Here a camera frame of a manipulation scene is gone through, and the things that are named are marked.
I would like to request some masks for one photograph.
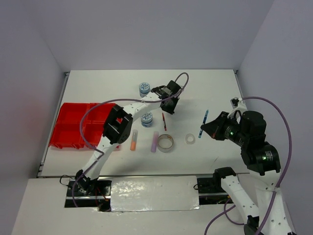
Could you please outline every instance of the pink tube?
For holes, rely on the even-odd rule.
[[[153,141],[151,145],[151,152],[155,153],[157,150],[157,139],[158,139],[158,131],[153,133]]]

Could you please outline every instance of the cable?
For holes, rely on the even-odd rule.
[[[241,114],[240,110],[236,110],[236,111],[235,111],[235,113],[234,113],[234,119],[237,119],[237,118],[236,118],[237,113],[239,113],[240,120],[241,120],[241,118],[243,117],[243,115]]]
[[[288,134],[288,144],[289,144],[289,150],[288,150],[288,157],[287,157],[287,162],[286,162],[286,165],[285,165],[285,168],[284,170],[282,171],[282,174],[280,175],[278,181],[277,181],[277,184],[276,184],[276,188],[279,188],[280,187],[280,184],[281,182],[283,181],[285,175],[286,175],[286,172],[289,168],[289,165],[290,165],[290,162],[291,162],[291,153],[292,153],[292,139],[291,139],[291,131],[290,131],[290,128],[289,128],[289,125],[288,125],[288,122],[283,114],[283,112],[277,107],[277,105],[275,105],[272,101],[268,100],[268,99],[265,99],[265,98],[262,98],[262,97],[258,97],[258,96],[247,96],[247,97],[244,97],[243,100],[246,100],[246,99],[259,99],[259,100],[263,100],[269,104],[271,104],[277,111],[278,113],[280,114],[280,116],[282,117],[283,121],[284,121],[284,124],[286,126],[286,129],[287,129],[287,134]],[[268,209],[265,213],[265,216],[264,216],[264,219],[262,221],[262,223],[260,224],[259,226],[259,229],[256,231],[255,235],[259,235],[261,230],[264,228],[264,225],[269,217],[269,214],[270,214],[270,211],[272,210],[272,207],[273,207],[273,204],[274,204],[274,200],[275,200],[275,196],[276,196],[276,192],[274,191],[273,194],[272,194],[272,198],[269,202],[269,205],[268,205]],[[223,213],[219,214],[217,216],[220,217],[222,214],[224,213],[227,213],[228,211],[230,211],[231,209],[235,208],[235,205],[232,206],[231,208],[229,208],[228,210],[224,211]],[[214,220],[217,219],[216,217],[214,219],[212,219],[210,221],[210,223],[208,224],[208,226],[206,227],[205,231],[208,230],[208,228],[211,226],[211,224],[214,222]]]
[[[199,186],[198,186],[198,188],[196,188],[196,186],[198,186],[198,184],[194,185],[194,190],[201,190],[201,189],[210,188],[209,185],[203,186],[203,187],[201,187],[201,188],[199,188]]]
[[[217,220],[218,218],[220,218],[223,214],[226,214],[227,212],[231,211],[231,210],[234,209],[235,207],[236,207],[236,206],[233,205],[231,208],[229,208],[229,209],[225,210],[224,212],[222,212],[222,213],[218,214],[217,216],[215,216],[215,217],[210,221],[210,223],[206,226],[205,231],[204,231],[204,235],[207,234],[207,231],[208,231],[209,227],[213,224],[213,222],[214,222],[215,220]]]
[[[101,194],[101,196],[103,196],[104,200],[105,200],[106,202],[108,202],[108,201],[109,201],[108,198],[106,198],[105,195],[102,194],[102,192],[100,191],[100,189],[99,189],[98,187],[97,187],[97,190],[99,191],[99,193]]]
[[[97,190],[96,190],[96,192],[94,194],[95,194],[95,197],[96,197],[96,205],[97,205],[97,207],[99,207],[99,204],[97,202]]]
[[[176,97],[176,96],[179,96],[185,89],[185,87],[187,86],[188,84],[188,81],[189,81],[189,74],[186,73],[186,72],[182,72],[180,75],[178,75],[178,77],[176,78],[175,81],[177,81],[182,75],[186,75],[187,76],[187,80],[186,80],[186,83],[183,85],[183,87],[181,88],[181,90],[179,90],[176,94],[173,94],[171,95],[170,97],[167,97],[165,99],[162,99],[162,100],[153,100],[153,101],[147,101],[145,100],[145,103],[161,103],[161,102],[165,102],[173,97]],[[93,146],[92,144],[90,144],[85,136],[84,136],[84,133],[83,133],[83,122],[85,120],[85,118],[87,117],[87,115],[94,109],[98,108],[99,106],[102,106],[104,104],[107,104],[107,103],[113,103],[113,102],[118,102],[118,101],[133,101],[133,102],[142,102],[142,100],[140,99],[112,99],[112,100],[108,100],[108,101],[105,101],[105,102],[102,102],[100,104],[97,104],[96,106],[93,106],[91,109],[89,109],[85,114],[84,116],[82,117],[81,121],[80,121],[80,124],[79,124],[79,132],[80,132],[80,135],[82,137],[82,139],[84,140],[84,142],[86,143],[86,145],[88,147],[90,147],[91,149],[93,149],[94,151],[97,151],[98,153],[100,153],[100,156],[75,180],[74,184],[73,184],[73,188],[72,188],[72,198],[73,198],[73,203],[75,205],[75,207],[78,207],[76,202],[75,202],[75,196],[74,196],[74,188],[75,188],[75,185],[77,184],[77,182],[83,177],[83,175],[87,174],[94,166],[95,164],[97,163],[97,161],[102,158],[102,156],[104,155],[104,152],[97,149],[95,146]]]
[[[221,203],[222,201],[225,201],[226,199],[227,199],[227,198],[224,198],[224,199],[218,201],[216,204],[219,204],[219,203]]]
[[[227,205],[227,203],[230,201],[230,198],[225,202],[225,204],[224,204],[224,212],[226,211],[226,205]],[[235,224],[235,225],[245,225],[244,223],[237,223],[237,222],[235,222],[235,221],[232,221],[230,218],[229,218],[229,216],[228,216],[228,214],[227,213],[225,213],[225,216],[226,216],[226,218],[231,222],[231,223],[233,223],[233,224]]]
[[[72,177],[70,177],[70,176],[68,176],[68,175],[62,175],[61,177],[60,177],[60,184],[61,185],[64,185],[64,186],[67,186],[67,187],[69,187],[70,189],[72,189],[72,186],[70,186],[70,185],[65,185],[65,184],[63,184],[61,181],[62,181],[62,178],[64,177],[64,176],[67,176],[68,178],[71,178],[72,180],[75,180],[75,178],[72,178]]]

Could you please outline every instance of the red plastic container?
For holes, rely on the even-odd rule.
[[[64,103],[60,108],[57,123],[79,123],[88,110],[88,103]]]
[[[80,136],[79,124],[84,114],[98,103],[64,103],[60,108],[49,146],[57,148],[83,148],[87,146]],[[104,104],[92,110],[83,123],[87,141],[97,146],[103,132],[103,125],[114,106]]]
[[[87,123],[85,126],[85,133],[84,133],[85,138],[93,146],[98,145],[102,133],[103,133],[103,123]]]
[[[79,123],[56,123],[50,145],[57,148],[82,148],[84,142],[79,133]]]
[[[94,106],[96,106],[98,103],[91,103],[90,104],[90,109]],[[106,121],[112,107],[114,106],[114,103],[109,103],[109,104],[104,104],[101,105],[97,108],[95,108],[94,110],[92,110],[88,116],[87,116],[87,123],[91,122],[91,123],[101,123],[104,124],[104,122]]]

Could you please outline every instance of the blue pen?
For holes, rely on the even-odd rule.
[[[208,115],[208,114],[209,114],[209,110],[206,110],[202,125],[205,124],[206,118],[207,118],[207,115]],[[201,135],[202,135],[202,129],[200,129],[199,138],[201,138]]]

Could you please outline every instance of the gray wall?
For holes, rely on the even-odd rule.
[[[11,234],[35,177],[63,73],[18,0],[0,1],[0,228]]]
[[[297,234],[312,234],[313,1],[275,0],[245,60],[239,81],[245,96],[275,102],[286,114],[293,136],[293,156],[282,183]],[[262,101],[249,102],[268,121],[268,139],[278,147],[283,165],[287,132],[277,112]]]
[[[23,0],[63,70],[239,68],[273,0]]]

